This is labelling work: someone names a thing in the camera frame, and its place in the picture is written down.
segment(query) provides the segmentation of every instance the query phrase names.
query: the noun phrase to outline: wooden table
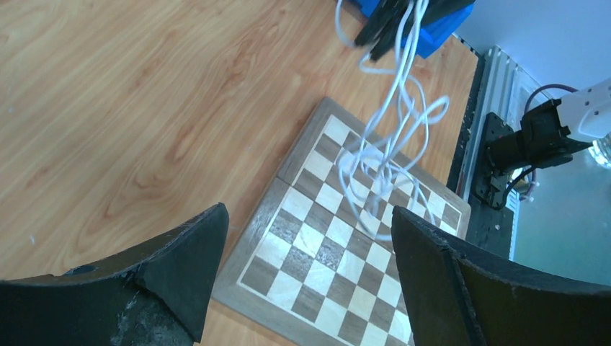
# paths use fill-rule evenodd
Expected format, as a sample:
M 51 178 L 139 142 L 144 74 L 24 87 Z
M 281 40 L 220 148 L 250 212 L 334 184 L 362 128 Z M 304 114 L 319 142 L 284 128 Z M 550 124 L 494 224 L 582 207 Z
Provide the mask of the wooden table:
M 0 278 L 60 275 L 218 201 L 228 253 L 322 97 L 366 120 L 388 88 L 356 69 L 333 12 L 329 0 L 0 1 Z M 452 100 L 421 162 L 441 182 L 475 68 L 454 38 L 414 64 L 430 100 Z M 216 302 L 202 343 L 288 345 Z

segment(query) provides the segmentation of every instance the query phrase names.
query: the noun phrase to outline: white cord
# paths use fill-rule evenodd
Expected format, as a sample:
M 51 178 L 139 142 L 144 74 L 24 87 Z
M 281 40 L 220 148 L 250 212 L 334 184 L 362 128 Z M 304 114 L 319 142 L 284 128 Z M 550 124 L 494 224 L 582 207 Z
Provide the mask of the white cord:
M 370 217 L 377 215 L 378 206 L 382 196 L 389 194 L 397 187 L 411 182 L 414 184 L 414 190 L 411 198 L 414 202 L 419 198 L 427 209 L 427 215 L 432 224 L 434 222 L 434 216 L 429 207 L 428 200 L 420 189 L 419 180 L 416 179 L 409 173 L 409 170 L 416 165 L 418 160 L 424 155 L 424 151 L 427 149 L 429 144 L 429 124 L 438 123 L 450 106 L 450 99 L 447 96 L 442 96 L 435 100 L 431 105 L 427 106 L 427 102 L 424 96 L 424 90 L 420 82 L 409 74 L 412 64 L 414 63 L 414 57 L 416 56 L 416 46 L 418 44 L 418 38 L 420 35 L 420 25 L 424 12 L 427 10 L 429 0 L 411 0 L 405 11 L 405 14 L 401 18 L 397 35 L 395 38 L 395 69 L 383 69 L 373 68 L 365 65 L 365 62 L 369 60 L 370 53 L 366 52 L 362 59 L 359 61 L 359 69 L 366 74 L 385 74 L 394 75 L 395 79 L 391 89 L 388 91 L 382 107 L 375 111 L 367 125 L 365 130 L 360 137 L 360 140 L 353 143 L 347 151 L 344 151 L 339 157 L 337 166 L 339 168 L 339 181 L 344 189 L 344 195 L 346 196 L 350 208 L 354 216 L 357 218 L 359 225 L 371 236 L 381 241 L 390 241 L 391 236 L 383 236 L 380 234 L 374 234 L 360 218 L 354 204 L 354 199 L 360 200 L 365 204 L 365 210 Z M 337 7 L 335 9 L 335 30 L 339 39 L 350 48 L 354 47 L 354 43 L 347 38 L 342 30 L 342 26 L 339 23 L 339 14 L 341 13 L 342 0 L 338 0 Z M 414 23 L 409 31 L 406 39 L 405 48 L 401 50 L 401 41 L 403 40 L 403 29 L 407 22 L 410 13 L 414 11 Z M 410 97 L 406 90 L 406 83 L 410 81 L 414 83 L 420 93 L 420 100 L 422 101 L 422 111 L 419 112 L 416 109 L 416 100 Z M 367 138 L 373 133 L 375 127 L 378 126 L 388 108 L 393 101 L 396 101 L 395 107 L 397 112 L 397 128 L 394 132 L 383 138 L 381 141 L 371 143 L 367 145 Z M 436 115 L 432 113 L 437 108 L 442 108 Z M 411 127 L 407 130 L 405 135 L 401 137 L 403 129 L 407 126 L 408 120 L 414 119 Z M 424 144 L 420 149 L 420 152 L 416 157 L 405 167 L 400 167 L 393 158 L 400 152 L 409 139 L 413 136 L 420 125 L 424 126 Z M 376 191 L 372 197 L 361 196 L 355 191 L 354 185 L 350 184 L 354 179 L 354 173 L 357 169 L 362 170 L 372 181 Z

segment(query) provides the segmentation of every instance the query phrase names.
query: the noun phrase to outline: blue object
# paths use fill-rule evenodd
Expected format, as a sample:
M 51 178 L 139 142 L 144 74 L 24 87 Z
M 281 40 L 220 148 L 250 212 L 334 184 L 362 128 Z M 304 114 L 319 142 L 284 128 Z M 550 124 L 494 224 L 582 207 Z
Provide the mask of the blue object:
M 361 8 L 361 13 L 367 18 L 378 6 L 380 0 L 352 0 Z M 416 46 L 416 54 L 426 59 L 433 54 L 447 38 L 462 24 L 473 11 L 473 5 L 443 17 L 425 27 L 420 28 L 420 38 Z

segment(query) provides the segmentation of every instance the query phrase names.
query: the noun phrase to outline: white wall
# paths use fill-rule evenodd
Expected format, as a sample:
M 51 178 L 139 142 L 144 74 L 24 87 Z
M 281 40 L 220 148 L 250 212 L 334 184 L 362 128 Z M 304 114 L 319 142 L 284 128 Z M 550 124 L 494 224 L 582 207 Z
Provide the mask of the white wall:
M 476 0 L 456 33 L 480 52 L 498 45 L 540 84 L 611 76 L 609 0 Z

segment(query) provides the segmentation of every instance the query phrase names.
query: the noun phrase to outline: folding chessboard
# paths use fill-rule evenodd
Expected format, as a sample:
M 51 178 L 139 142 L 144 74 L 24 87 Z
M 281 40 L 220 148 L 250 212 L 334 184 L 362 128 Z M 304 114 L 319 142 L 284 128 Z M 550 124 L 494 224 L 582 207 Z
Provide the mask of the folding chessboard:
M 339 184 L 338 156 L 364 125 L 330 99 L 314 112 L 217 278 L 213 298 L 299 345 L 407 345 L 411 334 L 392 244 L 357 224 Z M 396 163 L 405 165 L 405 156 Z M 414 167 L 435 224 L 464 238 L 470 208 Z M 358 172 L 359 195 L 377 184 Z M 365 225 L 389 234 L 392 209 L 424 217 L 407 184 L 383 196 Z

